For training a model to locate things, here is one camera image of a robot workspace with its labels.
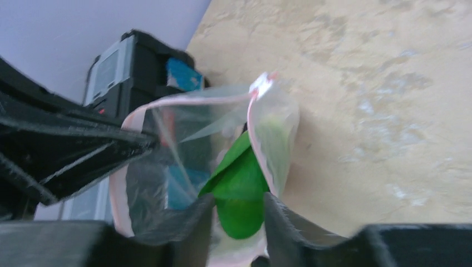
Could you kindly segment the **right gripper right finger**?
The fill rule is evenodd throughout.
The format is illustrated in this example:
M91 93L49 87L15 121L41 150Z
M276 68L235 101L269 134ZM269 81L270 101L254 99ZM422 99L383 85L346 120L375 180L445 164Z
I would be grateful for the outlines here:
M471 224L368 224L344 238L264 195L271 266L471 266Z

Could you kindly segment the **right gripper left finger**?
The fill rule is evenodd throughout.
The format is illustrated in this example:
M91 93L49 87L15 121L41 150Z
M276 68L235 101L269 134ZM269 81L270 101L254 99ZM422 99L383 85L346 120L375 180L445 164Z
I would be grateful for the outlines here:
M2 266L206 266L214 198L164 210L155 228L127 237L103 221L1 223Z

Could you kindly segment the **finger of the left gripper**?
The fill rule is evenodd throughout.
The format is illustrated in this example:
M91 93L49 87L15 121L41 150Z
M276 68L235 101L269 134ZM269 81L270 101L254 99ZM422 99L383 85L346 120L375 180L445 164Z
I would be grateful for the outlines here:
M1 220L86 190L158 146L110 126L59 126L1 118Z

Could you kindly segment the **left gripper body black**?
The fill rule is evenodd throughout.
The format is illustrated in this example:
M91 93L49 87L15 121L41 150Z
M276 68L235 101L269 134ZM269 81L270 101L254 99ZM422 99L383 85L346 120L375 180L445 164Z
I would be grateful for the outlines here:
M117 121L69 101L1 60L1 118L59 126L110 126ZM20 220L28 220L37 205L30 206Z

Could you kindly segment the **bok choy green white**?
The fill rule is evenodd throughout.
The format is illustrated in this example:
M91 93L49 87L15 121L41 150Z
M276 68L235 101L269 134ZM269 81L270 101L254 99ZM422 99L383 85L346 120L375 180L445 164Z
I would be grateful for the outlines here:
M270 164L273 175L287 177L291 157L288 129L271 116L257 124L256 133L272 144L265 154L274 157ZM268 191L249 134L244 132L231 145L199 194L214 195L223 230L229 237L242 240L253 236L262 227L263 195Z

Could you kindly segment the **clear zip top bag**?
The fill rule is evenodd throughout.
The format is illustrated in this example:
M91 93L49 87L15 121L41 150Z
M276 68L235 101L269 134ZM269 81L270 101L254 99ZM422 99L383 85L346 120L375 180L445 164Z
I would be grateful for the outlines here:
M207 172L207 183L231 145L244 132L249 134L250 144L269 191L279 196L288 175L273 175L270 164L274 162L274 157L266 155L272 144L262 140L256 133L257 124L271 116L280 120L290 132L288 143L292 157L299 125L299 107L288 93L288 85L272 73L261 74L251 85L184 92L138 107L124 119L122 128L157 134L160 147L110 176L109 195L116 230L128 237L136 236L161 222L164 210L183 210L152 204L148 215L133 215L127 192L129 180L163 180L163 167L177 165L181 170ZM229 237L220 224L215 207L208 265L248 266L256 257L266 253L265 234L263 222L262 227L247 239Z

